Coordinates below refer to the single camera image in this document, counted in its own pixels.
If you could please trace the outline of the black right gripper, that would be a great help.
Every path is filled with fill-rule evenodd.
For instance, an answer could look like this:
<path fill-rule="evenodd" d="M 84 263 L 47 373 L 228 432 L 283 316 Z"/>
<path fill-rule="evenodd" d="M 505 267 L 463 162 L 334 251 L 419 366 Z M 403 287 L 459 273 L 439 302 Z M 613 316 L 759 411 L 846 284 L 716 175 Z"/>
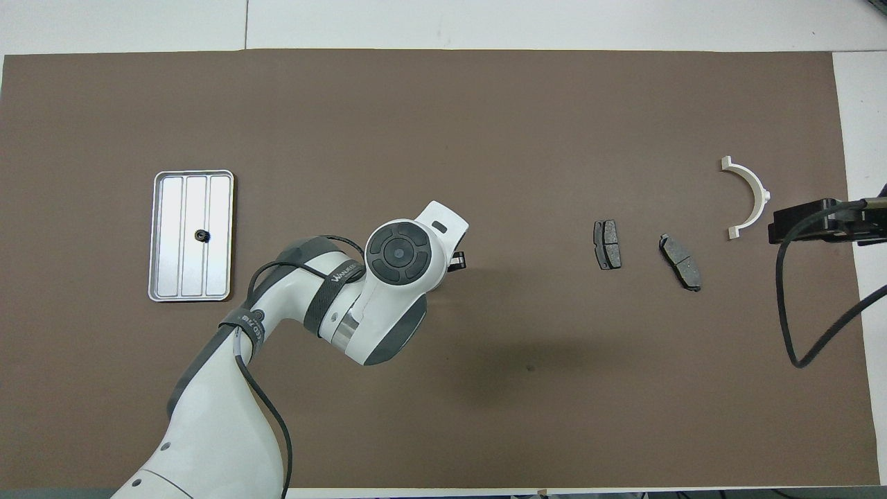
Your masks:
<path fill-rule="evenodd" d="M 859 201 L 823 198 L 780 209 L 779 224 L 768 224 L 768 243 L 820 240 L 827 243 L 877 245 L 886 240 L 886 199 Z"/>

